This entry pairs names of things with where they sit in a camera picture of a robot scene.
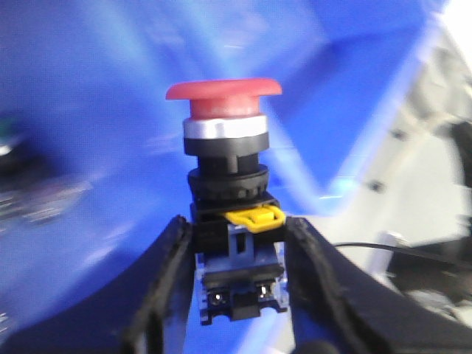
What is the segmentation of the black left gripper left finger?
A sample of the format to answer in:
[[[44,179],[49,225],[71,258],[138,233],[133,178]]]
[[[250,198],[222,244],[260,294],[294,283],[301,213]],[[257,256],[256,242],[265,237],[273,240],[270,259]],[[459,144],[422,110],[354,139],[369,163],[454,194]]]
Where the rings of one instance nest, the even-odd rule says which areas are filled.
[[[174,217],[145,253],[82,302],[11,335],[2,353],[182,353],[192,227]]]

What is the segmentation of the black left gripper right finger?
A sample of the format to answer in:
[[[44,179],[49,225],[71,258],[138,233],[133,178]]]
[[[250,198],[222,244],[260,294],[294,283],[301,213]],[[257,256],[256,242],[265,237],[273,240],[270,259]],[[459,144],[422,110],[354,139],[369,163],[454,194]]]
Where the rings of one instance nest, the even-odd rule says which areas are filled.
[[[285,233],[295,353],[470,353],[471,329],[366,274],[306,219]]]

